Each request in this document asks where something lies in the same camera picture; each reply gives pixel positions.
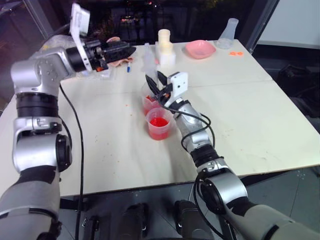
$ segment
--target clear plastic container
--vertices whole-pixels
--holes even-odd
[[[151,109],[145,116],[149,135],[154,140],[163,140],[169,136],[172,125],[171,113],[162,107]]]
[[[151,109],[160,107],[158,101],[155,99],[154,93],[150,90],[147,83],[142,86],[140,95],[144,115],[147,115]]]
[[[239,23],[239,20],[236,18],[229,18],[228,23],[219,37],[218,41],[216,41],[215,45],[220,49],[229,49],[232,47],[232,44],[235,39],[236,27]]]

